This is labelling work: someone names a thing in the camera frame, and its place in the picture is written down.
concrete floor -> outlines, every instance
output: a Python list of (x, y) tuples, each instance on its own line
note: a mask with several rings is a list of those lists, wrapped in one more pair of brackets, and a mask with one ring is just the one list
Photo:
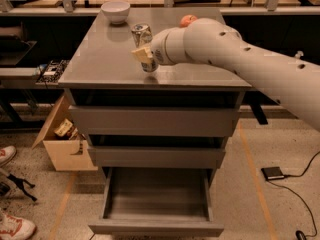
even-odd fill
[[(15, 145), (18, 153), (4, 169), (34, 183), (28, 191), (37, 202), (11, 186), (2, 197), (1, 207), (10, 214), (35, 222), (34, 240), (89, 240), (87, 226), (101, 213), (103, 178), (98, 172), (56, 172), (44, 146), (31, 146), (38, 132), (0, 131), (0, 146)], [(280, 166), (286, 174), (299, 174), (312, 156), (320, 151), (320, 134), (300, 120), (269, 119), (260, 126), (255, 119), (242, 118), (227, 144), (222, 168), (210, 188), (215, 219), (224, 224), (219, 240), (294, 240), (295, 231), (313, 234), (310, 214), (290, 191), (266, 183), (260, 169)], [(299, 193), (310, 206), (320, 229), (320, 155), (302, 178), (276, 183)], [(95, 235), (92, 239), (170, 239), (209, 238), (115, 237)], [(320, 239), (320, 236), (308, 239)]]

red and white shoe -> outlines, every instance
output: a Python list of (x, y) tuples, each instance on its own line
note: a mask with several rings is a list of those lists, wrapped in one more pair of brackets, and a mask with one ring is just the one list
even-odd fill
[(14, 146), (8, 146), (0, 149), (0, 167), (8, 163), (17, 153), (17, 149)]
[(29, 220), (14, 217), (0, 209), (0, 240), (26, 240), (36, 231), (36, 225)]

cabinet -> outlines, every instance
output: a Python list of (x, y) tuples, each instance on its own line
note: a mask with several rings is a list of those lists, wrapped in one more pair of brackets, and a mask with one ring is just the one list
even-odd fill
[(209, 188), (251, 86), (207, 65), (145, 73), (131, 55), (130, 27), (153, 34), (186, 14), (223, 18), (214, 8), (132, 8), (123, 25), (99, 14), (60, 78), (72, 118), (106, 179), (97, 234), (219, 236)]

gray drawer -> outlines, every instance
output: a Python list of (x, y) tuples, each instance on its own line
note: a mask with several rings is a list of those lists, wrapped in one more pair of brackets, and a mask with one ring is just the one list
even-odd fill
[(220, 168), (224, 149), (171, 147), (89, 147), (95, 166)]
[(107, 175), (96, 234), (219, 236), (201, 169), (103, 168)]
[(239, 119), (235, 109), (71, 106), (70, 112), (87, 135), (232, 136)]

white bowl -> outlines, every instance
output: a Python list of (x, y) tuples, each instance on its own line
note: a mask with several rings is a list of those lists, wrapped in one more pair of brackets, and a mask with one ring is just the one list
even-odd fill
[(129, 15), (130, 3), (125, 1), (111, 1), (104, 3), (101, 6), (101, 10), (112, 24), (122, 24)]

